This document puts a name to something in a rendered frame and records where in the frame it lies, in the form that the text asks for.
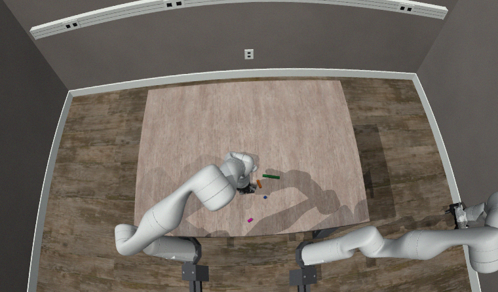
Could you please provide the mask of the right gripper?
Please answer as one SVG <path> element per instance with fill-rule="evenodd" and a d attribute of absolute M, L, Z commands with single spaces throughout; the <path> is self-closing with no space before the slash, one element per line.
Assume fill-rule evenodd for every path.
<path fill-rule="evenodd" d="M 456 225 L 454 229 L 458 229 L 457 219 L 456 219 L 456 215 L 455 215 L 455 208 L 454 208 L 454 207 L 456 207 L 456 208 L 461 207 L 461 204 L 462 204 L 461 202 L 460 202 L 460 203 L 456 203 L 456 204 L 450 204 L 450 205 L 449 205 L 450 209 L 449 209 L 449 210 L 446 210 L 446 212 L 445 212 L 445 214 L 447 214 L 447 213 L 450 213 L 450 212 L 451 212 L 451 214 L 454 216 L 455 225 Z"/>

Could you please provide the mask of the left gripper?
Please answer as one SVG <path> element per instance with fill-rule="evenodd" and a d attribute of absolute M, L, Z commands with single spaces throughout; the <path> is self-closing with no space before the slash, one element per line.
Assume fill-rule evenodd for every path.
<path fill-rule="evenodd" d="M 248 186 L 246 186 L 245 188 L 237 188 L 238 192 L 240 193 L 242 191 L 242 194 L 249 194 L 249 193 L 254 193 L 255 192 L 255 189 L 256 187 L 251 187 L 251 184 L 249 182 Z"/>

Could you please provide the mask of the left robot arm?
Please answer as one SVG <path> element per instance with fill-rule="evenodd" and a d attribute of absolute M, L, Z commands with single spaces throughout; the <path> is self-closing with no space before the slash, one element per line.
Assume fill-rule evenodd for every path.
<path fill-rule="evenodd" d="M 117 251 L 131 256 L 145 254 L 175 261 L 193 261 L 195 246 L 189 240 L 165 236 L 181 223 L 185 204 L 194 192 L 210 211 L 218 211 L 235 197 L 237 188 L 245 188 L 250 173 L 257 171 L 254 159 L 242 153 L 228 152 L 224 163 L 205 166 L 172 194 L 148 209 L 139 226 L 119 224 L 115 227 Z"/>

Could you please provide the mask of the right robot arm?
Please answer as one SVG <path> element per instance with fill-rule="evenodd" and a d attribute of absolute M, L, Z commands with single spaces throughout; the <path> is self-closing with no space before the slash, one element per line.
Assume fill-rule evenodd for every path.
<path fill-rule="evenodd" d="M 304 265 L 348 259 L 358 248 L 370 258 L 395 257 L 429 260 L 447 248 L 467 245 L 471 267 L 479 273 L 498 271 L 498 191 L 487 202 L 455 209 L 459 229 L 411 230 L 397 239 L 382 237 L 369 225 L 344 236 L 308 244 L 301 253 Z M 485 222 L 484 227 L 466 228 Z"/>

